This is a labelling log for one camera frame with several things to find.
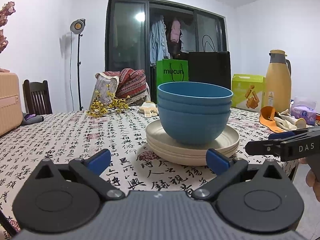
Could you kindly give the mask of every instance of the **lamp head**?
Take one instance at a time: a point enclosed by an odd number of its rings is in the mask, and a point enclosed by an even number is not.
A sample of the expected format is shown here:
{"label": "lamp head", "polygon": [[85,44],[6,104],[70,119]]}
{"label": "lamp head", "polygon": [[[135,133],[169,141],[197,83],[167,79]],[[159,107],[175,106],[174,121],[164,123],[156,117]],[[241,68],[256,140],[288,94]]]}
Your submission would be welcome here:
{"label": "lamp head", "polygon": [[70,31],[74,34],[80,34],[83,32],[85,27],[85,19],[78,19],[71,23],[70,25]]}

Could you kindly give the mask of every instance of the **green shopping bag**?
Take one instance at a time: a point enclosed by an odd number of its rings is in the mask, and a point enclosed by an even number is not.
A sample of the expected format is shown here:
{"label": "green shopping bag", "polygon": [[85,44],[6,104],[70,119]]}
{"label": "green shopping bag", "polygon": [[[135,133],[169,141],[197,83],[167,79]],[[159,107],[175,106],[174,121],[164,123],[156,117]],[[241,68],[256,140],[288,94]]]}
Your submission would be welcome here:
{"label": "green shopping bag", "polygon": [[157,65],[157,87],[167,82],[189,81],[188,61],[177,59],[158,60]]}

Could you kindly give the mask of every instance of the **beige plate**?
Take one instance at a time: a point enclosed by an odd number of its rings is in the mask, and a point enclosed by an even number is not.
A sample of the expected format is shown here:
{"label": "beige plate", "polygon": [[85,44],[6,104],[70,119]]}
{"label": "beige plate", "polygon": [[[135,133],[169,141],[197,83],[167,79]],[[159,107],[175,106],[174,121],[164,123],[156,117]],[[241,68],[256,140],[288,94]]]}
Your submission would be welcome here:
{"label": "beige plate", "polygon": [[[155,146],[152,142],[148,141],[147,143],[149,147],[156,153],[159,157],[172,162],[176,164],[181,164],[181,165],[187,165],[187,166],[205,166],[207,165],[205,157],[199,157],[199,156],[190,156],[190,155],[177,155],[174,153],[170,153],[166,150],[160,149],[159,147]],[[234,148],[233,150],[225,153],[224,155],[226,157],[231,157],[238,149],[238,146]]]}
{"label": "beige plate", "polygon": [[[159,146],[157,146],[155,143],[153,143],[153,141],[151,141],[150,139],[149,139],[149,137],[147,136],[147,143],[149,144],[149,145],[152,145],[152,147],[155,147],[155,148],[157,148],[158,150],[160,150],[160,151],[162,151],[162,152],[164,152],[164,153],[167,153],[167,154],[170,154],[170,155],[175,155],[175,156],[178,156],[178,157],[185,157],[185,158],[205,158],[205,154],[206,154],[206,152],[207,151],[201,151],[202,153],[204,153],[204,155],[186,155],[186,154],[181,154],[181,153],[176,153],[176,152],[169,152],[169,151],[167,151],[166,149],[162,149],[162,148],[160,148]],[[239,145],[240,145],[240,142],[238,143],[238,144],[236,144],[232,149],[229,149],[228,151],[226,151],[226,152],[220,152],[220,153],[222,153],[223,155],[229,155],[230,153],[235,153],[236,151],[237,151],[237,149],[238,149],[238,147],[239,147]]]}
{"label": "beige plate", "polygon": [[213,148],[220,153],[228,152],[239,145],[238,132],[227,125],[221,135],[205,145],[185,145],[171,138],[162,128],[160,120],[151,122],[146,127],[146,136],[159,149],[182,155],[205,156],[207,149]]}

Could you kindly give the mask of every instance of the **white wall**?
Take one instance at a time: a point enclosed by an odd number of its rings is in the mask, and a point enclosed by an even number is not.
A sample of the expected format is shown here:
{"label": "white wall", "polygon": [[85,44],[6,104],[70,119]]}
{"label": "white wall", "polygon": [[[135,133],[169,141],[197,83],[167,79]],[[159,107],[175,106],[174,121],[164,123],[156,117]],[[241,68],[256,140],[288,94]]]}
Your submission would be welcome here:
{"label": "white wall", "polygon": [[3,27],[9,44],[0,54],[0,66],[18,75],[23,110],[22,83],[29,79],[47,80],[53,112],[65,112],[64,40],[73,0],[0,0],[0,4],[8,1],[15,2],[16,12]]}
{"label": "white wall", "polygon": [[[238,50],[238,27],[236,10],[215,0],[168,0],[197,8],[201,8],[226,18],[228,35],[228,49],[231,55],[231,69],[233,73],[240,71],[240,54]],[[80,83],[81,97],[84,109],[88,108],[96,79],[94,75],[103,72],[105,67],[105,28],[108,0],[74,0],[73,20],[86,19],[80,45]],[[72,44],[72,91],[75,109],[78,109],[77,74],[76,74],[76,46],[77,38],[73,35]]]}
{"label": "white wall", "polygon": [[259,0],[237,8],[242,73],[265,75],[269,51],[282,49],[292,67],[292,98],[320,109],[320,0]]}

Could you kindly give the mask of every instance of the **screw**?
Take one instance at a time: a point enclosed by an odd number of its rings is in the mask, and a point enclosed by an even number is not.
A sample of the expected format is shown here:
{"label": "screw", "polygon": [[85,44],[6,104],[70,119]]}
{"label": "screw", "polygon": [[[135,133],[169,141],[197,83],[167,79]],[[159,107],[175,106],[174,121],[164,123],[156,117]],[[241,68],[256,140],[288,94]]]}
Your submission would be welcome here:
{"label": "screw", "polygon": [[155,198],[161,198],[162,197],[162,194],[161,193],[158,193],[156,195],[153,195]]}
{"label": "screw", "polygon": [[193,192],[197,197],[207,197],[210,195],[210,191],[205,188],[197,189]]}
{"label": "screw", "polygon": [[107,192],[107,196],[111,198],[120,198],[122,195],[123,192],[119,189],[112,189]]}

